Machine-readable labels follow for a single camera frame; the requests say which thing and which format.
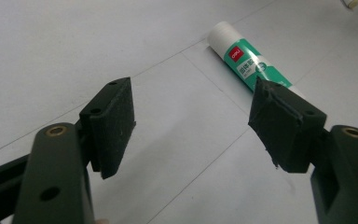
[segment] glue stick cap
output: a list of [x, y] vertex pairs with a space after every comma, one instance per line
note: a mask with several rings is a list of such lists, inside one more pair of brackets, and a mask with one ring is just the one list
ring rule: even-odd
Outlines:
[[208, 43], [211, 48], [224, 59], [227, 50], [243, 36], [228, 22], [221, 21], [215, 25], [208, 35]]

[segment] glue stick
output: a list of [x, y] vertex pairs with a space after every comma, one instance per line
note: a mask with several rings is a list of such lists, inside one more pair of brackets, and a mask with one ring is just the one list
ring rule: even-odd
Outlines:
[[221, 21], [209, 33], [211, 48], [225, 61], [243, 82], [255, 91], [257, 77], [283, 85], [295, 94], [304, 95], [290, 83], [255, 47], [228, 22]]

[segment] green label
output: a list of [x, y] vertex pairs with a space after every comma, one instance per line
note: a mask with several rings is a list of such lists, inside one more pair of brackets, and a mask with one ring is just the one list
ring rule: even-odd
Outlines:
[[292, 86], [292, 83], [245, 39], [234, 43], [228, 49], [224, 60], [252, 91], [255, 91], [257, 77], [280, 83], [286, 88]]

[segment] tile grout line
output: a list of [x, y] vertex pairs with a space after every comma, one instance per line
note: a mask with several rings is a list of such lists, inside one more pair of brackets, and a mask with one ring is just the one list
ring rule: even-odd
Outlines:
[[254, 12], [251, 12], [251, 13], [249, 13], [248, 15], [242, 17], [240, 20], [234, 21], [234, 22], [232, 23], [232, 25], [234, 25], [235, 23], [238, 23], [238, 22], [240, 22], [240, 21], [243, 21], [244, 19], [246, 19], [246, 18], [252, 16], [253, 14], [255, 14], [255, 13], [257, 13], [257, 12], [263, 10], [263, 9], [266, 8], [266, 7], [269, 7], [269, 5], [272, 5], [272, 4], [275, 3], [276, 1], [277, 1], [277, 0], [274, 0], [274, 1], [272, 1], [272, 2], [270, 2], [270, 3], [268, 3], [268, 4], [266, 4], [265, 6], [259, 8], [258, 10], [254, 11]]
[[181, 54], [182, 52], [184, 52], [185, 50], [190, 49], [190, 48], [194, 47], [195, 45], [199, 44], [203, 39], [205, 39], [205, 38], [202, 38], [201, 40], [196, 40], [197, 42], [195, 42], [195, 43], [193, 43], [193, 44], [190, 44], [190, 46], [185, 47], [184, 49], [180, 49], [179, 51], [175, 52], [173, 55], [169, 56], [168, 58], [166, 58], [166, 59], [160, 61], [159, 63], [155, 63], [155, 64], [151, 65], [150, 67], [148, 67], [148, 68], [146, 68], [144, 71], [142, 71], [142, 72], [140, 72], [140, 73], [134, 75], [133, 77], [138, 77], [138, 76], [140, 76], [141, 74], [143, 74], [143, 73], [145, 73], [145, 72], [147, 72], [147, 71], [153, 69], [154, 67], [157, 67], [158, 65], [167, 62], [169, 59], [173, 58], [174, 56], [179, 55], [179, 54]]
[[15, 140], [13, 140], [13, 141], [11, 141], [11, 142], [5, 144], [4, 146], [0, 147], [0, 150], [1, 150], [2, 148], [4, 148], [4, 147], [10, 146], [11, 144], [13, 144], [13, 143], [19, 141], [20, 139], [22, 139], [23, 137], [29, 135], [30, 133], [33, 133], [34, 131], [37, 131], [37, 130], [39, 130], [39, 129], [45, 127], [46, 125], [48, 125], [49, 123], [53, 122], [54, 120], [59, 119], [59, 118], [65, 116], [65, 115], [71, 113], [72, 111], [78, 109], [79, 107], [81, 107], [82, 105], [84, 105], [84, 104], [86, 104], [86, 103], [83, 103], [83, 104], [81, 104], [81, 105], [79, 105], [79, 106], [77, 106], [77, 107], [75, 107], [75, 108], [73, 108], [73, 109], [70, 109], [69, 111], [67, 111], [67, 112], [65, 112], [65, 113], [63, 113], [63, 114], [61, 114], [61, 115], [59, 115], [57, 118], [52, 119], [52, 120], [50, 120], [50, 121], [48, 121], [48, 122], [46, 122], [46, 123], [40, 125], [39, 127], [35, 128], [35, 129], [32, 129], [30, 132], [24, 134], [23, 136], [20, 136], [20, 137], [16, 138]]
[[210, 82], [212, 82], [215, 87], [220, 90], [237, 108], [240, 109], [240, 111], [242, 111], [246, 116], [249, 117], [250, 113], [247, 113], [246, 111], [244, 111], [237, 103], [235, 103], [235, 101], [233, 99], [231, 99], [231, 97], [229, 97], [222, 89], [220, 89], [216, 83], [214, 83], [210, 78], [208, 78], [208, 76], [205, 75], [205, 73], [203, 73], [195, 64], [193, 64], [193, 62], [191, 62], [191, 60], [189, 60], [184, 53], [182, 53], [182, 55], [197, 69], [199, 70], [203, 76], [205, 76]]
[[329, 51], [327, 51], [327, 53], [317, 62], [315, 63], [314, 66], [312, 66], [312, 68], [310, 68], [310, 70], [308, 70], [304, 76], [302, 76], [296, 83], [294, 83], [294, 85], [296, 86], [298, 83], [301, 82], [302, 79], [304, 79], [307, 75], [309, 75], [314, 69], [317, 69], [317, 65], [319, 65], [320, 63], [322, 63], [324, 61], [325, 58], [327, 58], [327, 56], [335, 49], [337, 48], [338, 43], [335, 44], [334, 47], [332, 47]]
[[164, 207], [162, 207], [146, 224], [152, 222], [168, 205], [170, 205], [180, 194], [182, 194], [194, 181], [199, 178], [215, 161], [217, 161], [223, 154], [225, 154], [231, 146], [236, 143], [250, 128], [246, 129], [237, 139], [235, 139], [222, 153], [220, 153], [211, 163], [209, 163], [196, 177], [194, 177], [178, 194], [176, 194]]

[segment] white floor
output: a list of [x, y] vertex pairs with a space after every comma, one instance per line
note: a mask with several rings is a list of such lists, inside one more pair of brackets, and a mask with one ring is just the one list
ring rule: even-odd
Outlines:
[[0, 165], [131, 77], [122, 165], [105, 181], [90, 173], [97, 218], [317, 223], [312, 168], [275, 169], [247, 126], [252, 93], [205, 40], [220, 21], [327, 113], [326, 129], [358, 127], [358, 7], [340, 0], [0, 1]]

